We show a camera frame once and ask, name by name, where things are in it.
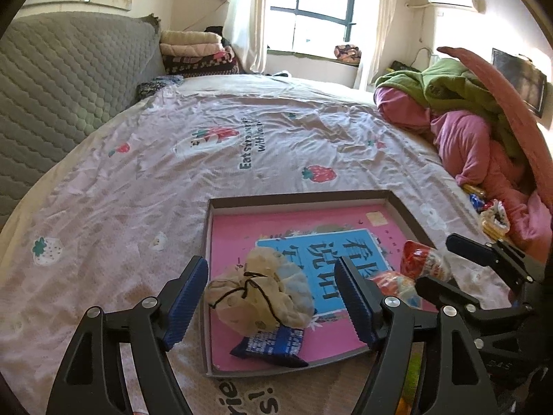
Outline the dark blue snack packet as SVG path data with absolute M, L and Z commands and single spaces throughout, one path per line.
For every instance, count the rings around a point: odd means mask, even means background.
M 259 332 L 244 337 L 232 349 L 231 355 L 240 359 L 259 359 L 285 368 L 305 368 L 308 362 L 299 357 L 304 330 L 279 326 L 275 331 Z

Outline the cream curtain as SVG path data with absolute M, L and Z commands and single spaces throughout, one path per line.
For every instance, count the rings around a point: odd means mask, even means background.
M 396 0 L 355 0 L 353 43 L 361 52 L 353 87 L 366 91 L 379 71 L 379 63 L 386 44 Z
M 248 73 L 261 74 L 267 60 L 266 22 L 269 0 L 229 0 L 223 37 Z

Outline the blue cloth near headboard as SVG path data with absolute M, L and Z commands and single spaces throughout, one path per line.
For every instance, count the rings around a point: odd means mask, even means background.
M 185 78 L 182 75 L 165 75 L 158 76 L 148 82 L 140 83 L 137 86 L 136 96 L 138 100 L 149 98 L 164 87 L 171 85 L 179 85 L 183 83 Z

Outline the pink and blue book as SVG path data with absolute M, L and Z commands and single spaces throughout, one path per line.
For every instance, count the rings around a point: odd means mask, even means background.
M 314 368 L 366 351 L 335 281 L 338 259 L 364 278 L 399 268 L 422 237 L 383 199 L 235 206 L 215 201 L 205 234 L 210 288 L 205 364 L 214 377 L 280 374 L 277 356 Z

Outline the right cream curtain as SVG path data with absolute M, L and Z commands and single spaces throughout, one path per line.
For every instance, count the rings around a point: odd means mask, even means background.
M 353 87 L 366 91 L 379 71 L 379 63 L 386 44 L 396 0 L 355 0 L 353 43 L 361 52 Z

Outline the pink strawberry print bedsheet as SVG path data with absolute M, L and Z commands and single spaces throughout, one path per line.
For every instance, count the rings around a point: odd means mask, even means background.
M 391 190 L 435 246 L 483 241 L 433 146 L 386 123 L 369 93 L 236 75 L 165 88 L 87 137 L 1 232 L 1 372 L 45 412 L 83 313 L 138 304 L 203 251 L 212 199 Z

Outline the dark framed window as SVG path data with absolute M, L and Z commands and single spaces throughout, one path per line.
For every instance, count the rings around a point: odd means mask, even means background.
M 267 46 L 287 54 L 333 58 L 348 43 L 355 0 L 268 0 Z

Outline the shallow grey cardboard tray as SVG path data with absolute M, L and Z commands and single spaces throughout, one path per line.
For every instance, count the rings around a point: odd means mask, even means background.
M 398 270 L 406 242 L 432 246 L 419 221 L 390 190 L 315 192 L 212 199 L 204 231 L 209 276 L 242 266 L 255 246 L 270 246 L 307 276 L 315 316 L 299 356 L 314 368 L 367 351 L 334 281 L 348 258 L 364 277 Z

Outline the cream mesh drawstring pouch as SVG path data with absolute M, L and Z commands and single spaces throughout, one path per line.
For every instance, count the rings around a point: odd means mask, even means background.
M 212 279 L 204 299 L 223 324 L 244 337 L 279 326 L 304 329 L 315 313 L 302 269 L 266 246 L 253 248 L 244 265 Z

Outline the small blue wrapper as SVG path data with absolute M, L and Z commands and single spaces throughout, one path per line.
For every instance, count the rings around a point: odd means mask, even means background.
M 482 213 L 485 210 L 486 202 L 477 194 L 471 193 L 469 195 L 470 204 L 477 211 L 478 214 Z

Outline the green blanket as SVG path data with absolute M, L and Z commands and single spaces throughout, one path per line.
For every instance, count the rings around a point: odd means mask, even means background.
M 432 111 L 467 110 L 483 117 L 493 128 L 508 156 L 522 159 L 523 151 L 503 109 L 467 66 L 441 58 L 423 71 L 397 70 L 376 80 L 375 89 L 394 88 Z

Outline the stack of folded blankets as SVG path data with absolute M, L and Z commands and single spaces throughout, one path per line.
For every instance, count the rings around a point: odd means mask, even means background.
M 232 45 L 216 31 L 161 32 L 159 50 L 168 75 L 185 78 L 241 74 L 243 68 Z

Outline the dark wall picture frame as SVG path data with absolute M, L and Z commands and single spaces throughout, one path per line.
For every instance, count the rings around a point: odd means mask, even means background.
M 538 118 L 543 116 L 547 78 L 541 70 L 525 56 L 514 56 L 492 49 L 492 64 L 512 84 L 529 109 Z

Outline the floral bag on windowsill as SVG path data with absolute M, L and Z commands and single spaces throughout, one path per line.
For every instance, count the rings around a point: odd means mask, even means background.
M 359 65 L 362 57 L 361 50 L 350 44 L 337 45 L 334 49 L 337 61 L 345 64 Z

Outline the red white snack ball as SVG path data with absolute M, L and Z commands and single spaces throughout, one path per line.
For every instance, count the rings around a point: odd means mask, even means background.
M 403 246 L 400 272 L 413 280 L 431 276 L 446 282 L 453 277 L 449 263 L 438 250 L 411 240 Z

